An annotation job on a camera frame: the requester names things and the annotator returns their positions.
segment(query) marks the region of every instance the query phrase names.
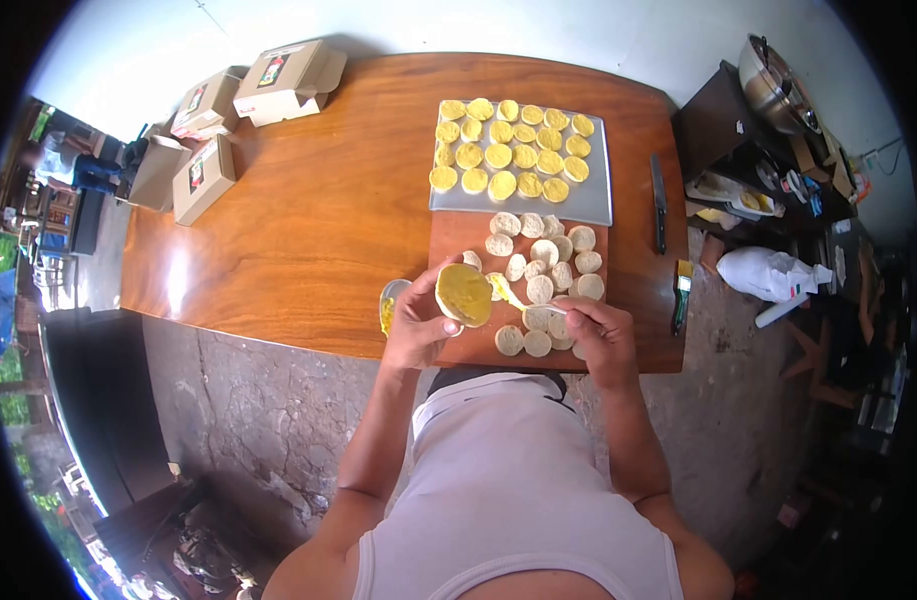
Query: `tape roll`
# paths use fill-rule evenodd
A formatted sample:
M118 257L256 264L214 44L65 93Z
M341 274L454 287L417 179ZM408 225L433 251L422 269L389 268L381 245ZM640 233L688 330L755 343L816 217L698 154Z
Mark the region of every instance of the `tape roll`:
M788 171L788 173L785 174L785 178L782 180L782 189L785 190L787 194L794 194L795 198L798 198L798 201L802 204L808 202L802 194L801 177L794 171Z

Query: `silver tray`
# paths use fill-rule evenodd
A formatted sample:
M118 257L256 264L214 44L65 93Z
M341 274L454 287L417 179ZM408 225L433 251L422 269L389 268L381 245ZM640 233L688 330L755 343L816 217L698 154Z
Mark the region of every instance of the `silver tray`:
M498 114L498 102L492 102L492 106L495 107L495 112ZM569 112L567 110L562 111L570 119L577 114L576 112ZM588 178L583 181L581 184L572 181L567 178L564 174L556 174L554 177L560 178L563 182L569 185L569 197L565 201L560 203L553 203L546 200L544 197L538 198L524 198L518 192L512 194L505 201L495 201L493 202L488 197L488 192L482 192L480 194L467 194L465 190L461 187L461 176L464 173L464 170L458 167L458 165L453 165L455 171L458 172L458 183L455 184L452 189L447 192L436 192L434 189L431 189L431 194L428 197L428 209L429 210L458 210L465 212L511 212L513 214L521 215L525 212L537 212L538 214L544 216L555 215L559 219L568 219L570 221L581 221L588 222L597 225L612 225L612 183L608 174L608 149L605 145L605 123L601 120L600 117L585 115L595 124L595 133L591 137L588 137L588 143L592 146L592 151L588 156L585 157L585 162L588 163L589 175ZM438 123L442 122L441 114L438 115ZM468 117L462 117L455 120L455 123L458 126L461 126L468 120ZM476 144L485 150L491 144L488 139L488 128L489 126L496 121L496 116L493 115L491 119L483 123L484 129L484 138ZM521 115L519 120L511 123L511 125L517 125L521 123ZM537 132L542 125L533 126ZM572 124L569 123L569 126L565 127L562 131L562 149L558 151L559 155L564 158L568 156L568 153L565 152L565 140L573 134ZM432 150L438 148L440 142L435 141L435 145ZM462 145L461 137L452 142L452 150L457 150L458 146ZM522 142L517 139L513 139L508 145L514 148L515 146L521 144ZM537 152L539 149L538 145L534 142L529 144ZM432 153L431 166L434 168L434 152ZM509 164L504 169L493 169L486 163L484 160L478 165L480 168L484 169L488 173L489 178L494 174L498 173L501 170L510 171L515 177L518 177L522 173L523 169L520 169L515 166L514 163ZM529 171L537 174L538 178L544 182L549 177L553 177L552 174L546 175L540 173L537 168L528 169Z

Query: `wooden cutting board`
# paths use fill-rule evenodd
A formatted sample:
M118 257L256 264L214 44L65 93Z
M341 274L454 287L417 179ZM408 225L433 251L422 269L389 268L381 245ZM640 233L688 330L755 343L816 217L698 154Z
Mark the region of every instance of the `wooden cutting board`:
M488 224L492 220L492 213L486 212L451 212L436 210L431 216L431 240L428 245L428 266L433 267L450 257L465 250L474 250L481 258L481 271L484 273L505 272L509 256L491 256L485 251L485 238L491 232ZM608 227L600 224L587 224L585 222L562 221L565 233L576 225L587 225L595 231L595 251L601 255L601 267L596 271L605 281L608 288ZM526 260L531 260L529 251L535 240L516 235L514 253L524 254ZM574 257L569 259L572 265L572 275L578 277L580 273L574 268ZM527 282L522 277L517 282L511 282L512 291L526 306L530 304L525 288ZM522 324L522 311L506 301L492 302L492 317L487 324L479 328L468 328L456 338L445 344L445 348L438 356L437 364L452 365L486 365L503 367L524 367L526 369L550 369L558 371L585 371L585 363L574 357L571 350L552 350L541 358L529 356L521 351L516 356L505 356L495 348L495 332L506 325L515 325L522 333L527 333Z

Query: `white wall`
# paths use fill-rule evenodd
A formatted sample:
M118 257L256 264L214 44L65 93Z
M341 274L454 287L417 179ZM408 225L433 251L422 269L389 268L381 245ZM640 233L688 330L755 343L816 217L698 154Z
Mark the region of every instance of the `white wall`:
M354 58L480 51L590 66L665 90L681 106L722 58L737 63L744 36L755 32L796 69L849 153L899 135L871 68L819 0L508 0L490 3L483 17L427 0L210 0L207 10L217 25L195 0L82 0L29 91L131 139L202 78L248 65L266 48L327 35ZM907 164L883 188L888 197L875 185L860 218L887 241L914 214Z

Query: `right hand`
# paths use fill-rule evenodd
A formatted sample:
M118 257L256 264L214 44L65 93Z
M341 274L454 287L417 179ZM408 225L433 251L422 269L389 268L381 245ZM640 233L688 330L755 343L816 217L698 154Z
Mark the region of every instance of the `right hand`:
M638 385L632 316L619 308L585 297L561 297L552 302L569 311L569 337L585 352L585 364L601 390Z

